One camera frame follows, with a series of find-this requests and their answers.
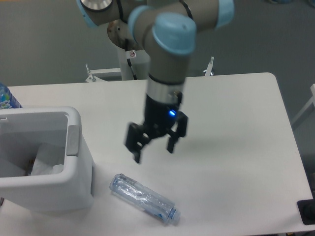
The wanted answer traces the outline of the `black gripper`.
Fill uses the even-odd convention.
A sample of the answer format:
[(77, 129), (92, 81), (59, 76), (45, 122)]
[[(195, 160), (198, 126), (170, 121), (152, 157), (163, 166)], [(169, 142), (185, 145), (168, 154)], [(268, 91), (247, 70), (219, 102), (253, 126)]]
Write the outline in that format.
[(186, 136), (188, 117), (178, 112), (180, 103), (161, 103), (146, 95), (143, 125), (131, 122), (128, 124), (125, 146), (133, 154), (137, 164), (141, 162), (141, 150), (151, 139), (169, 134), (167, 151), (173, 153), (179, 138)]

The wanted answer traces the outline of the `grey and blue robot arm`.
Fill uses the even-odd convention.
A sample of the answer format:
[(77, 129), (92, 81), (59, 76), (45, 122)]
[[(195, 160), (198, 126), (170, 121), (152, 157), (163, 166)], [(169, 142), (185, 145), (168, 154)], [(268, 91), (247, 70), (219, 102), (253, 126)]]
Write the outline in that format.
[(188, 117), (180, 104), (196, 35), (229, 24), (234, 2), (179, 0), (154, 8), (145, 0), (79, 0), (77, 5), (90, 26), (125, 22), (134, 42), (150, 57), (144, 122), (130, 123), (125, 141), (135, 162), (140, 162), (145, 145), (165, 135), (167, 150), (173, 152), (187, 132)]

